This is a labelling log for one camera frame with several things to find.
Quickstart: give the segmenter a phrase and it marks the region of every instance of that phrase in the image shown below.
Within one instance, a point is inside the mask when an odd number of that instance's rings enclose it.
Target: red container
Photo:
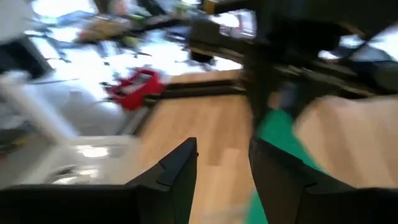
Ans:
[[[142,75],[149,75],[150,77],[146,78],[139,88],[133,92],[127,93],[125,96],[118,94],[123,90],[123,88],[136,85],[137,82],[141,82],[139,79],[142,78]],[[134,72],[132,77],[119,79],[119,81],[119,85],[107,87],[106,91],[111,95],[111,99],[114,102],[121,105],[126,110],[137,109],[143,104],[144,97],[146,95],[159,94],[164,87],[160,82],[159,73],[147,68],[140,68]]]

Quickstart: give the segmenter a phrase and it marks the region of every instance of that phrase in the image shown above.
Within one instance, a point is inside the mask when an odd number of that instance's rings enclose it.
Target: green mat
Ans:
[[[293,135],[292,127],[293,119],[285,111],[275,110],[270,112],[267,117],[261,121],[256,134],[261,139],[300,158],[308,166],[320,170],[311,157],[305,152],[299,140]],[[246,223],[268,223],[257,192],[253,195]]]

